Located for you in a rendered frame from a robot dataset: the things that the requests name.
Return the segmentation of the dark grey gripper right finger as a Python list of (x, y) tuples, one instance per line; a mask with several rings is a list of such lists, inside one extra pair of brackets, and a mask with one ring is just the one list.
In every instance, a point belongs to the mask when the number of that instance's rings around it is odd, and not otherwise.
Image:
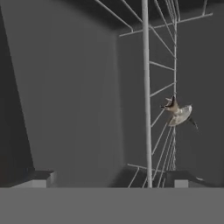
[(167, 188), (217, 187), (213, 183), (206, 182), (203, 178), (193, 176), (189, 171), (167, 171), (165, 173), (164, 186)]

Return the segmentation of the silver brown fish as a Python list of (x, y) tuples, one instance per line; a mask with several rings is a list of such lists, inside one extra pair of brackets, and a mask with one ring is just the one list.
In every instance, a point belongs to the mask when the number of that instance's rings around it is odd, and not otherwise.
[(172, 98), (167, 98), (167, 103), (165, 105), (160, 106), (161, 109), (168, 111), (171, 116), (168, 120), (169, 127), (176, 127), (185, 121), (191, 123), (196, 130), (198, 130), (198, 125), (194, 121), (192, 117), (193, 106), (186, 105), (184, 107), (180, 107), (177, 102), (177, 98), (173, 96)]

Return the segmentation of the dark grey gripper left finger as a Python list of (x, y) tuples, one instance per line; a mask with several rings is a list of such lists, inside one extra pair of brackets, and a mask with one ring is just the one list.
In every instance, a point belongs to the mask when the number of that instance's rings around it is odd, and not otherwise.
[(18, 188), (49, 188), (55, 186), (55, 171), (34, 171), (26, 178), (14, 181), (6, 185), (6, 187)]

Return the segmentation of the dark grey oven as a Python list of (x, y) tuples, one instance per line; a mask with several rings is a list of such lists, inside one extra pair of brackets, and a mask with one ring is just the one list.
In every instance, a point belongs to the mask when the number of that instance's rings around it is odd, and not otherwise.
[[(177, 24), (177, 102), (196, 129), (176, 126), (175, 165), (224, 185), (224, 0)], [(0, 0), (0, 187), (55, 171), (56, 187), (126, 186), (147, 173), (143, 26), (123, 28), (95, 0)], [(150, 93), (174, 82), (174, 36), (149, 30)], [(153, 123), (174, 86), (151, 97)], [(171, 114), (151, 129), (153, 173)]]

